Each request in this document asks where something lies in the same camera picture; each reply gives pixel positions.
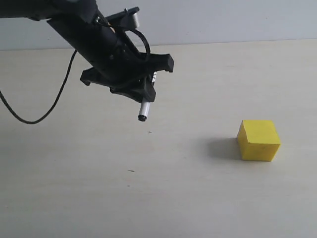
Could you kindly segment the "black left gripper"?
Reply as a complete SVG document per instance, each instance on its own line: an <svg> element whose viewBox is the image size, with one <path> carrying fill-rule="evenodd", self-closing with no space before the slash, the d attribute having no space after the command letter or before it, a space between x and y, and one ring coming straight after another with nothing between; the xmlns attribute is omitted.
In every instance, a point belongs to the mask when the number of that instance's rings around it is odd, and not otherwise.
<svg viewBox="0 0 317 238"><path fill-rule="evenodd" d="M124 36L97 34L80 37L80 55L91 68L82 72L80 80L86 86L106 86L110 92L136 102L154 102L157 71L173 72L174 59L170 54L144 53L130 49Z"/></svg>

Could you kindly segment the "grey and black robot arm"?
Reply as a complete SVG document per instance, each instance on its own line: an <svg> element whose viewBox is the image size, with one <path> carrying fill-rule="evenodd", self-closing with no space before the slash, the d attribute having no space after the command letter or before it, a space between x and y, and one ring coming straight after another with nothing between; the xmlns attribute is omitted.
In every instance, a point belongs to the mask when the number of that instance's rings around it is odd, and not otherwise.
<svg viewBox="0 0 317 238"><path fill-rule="evenodd" d="M94 0L3 0L1 18L45 20L86 61L90 69L81 81L109 87L114 94L136 102L153 102L152 78L158 71L172 72L169 54L151 53L138 31L138 7L103 16Z"/></svg>

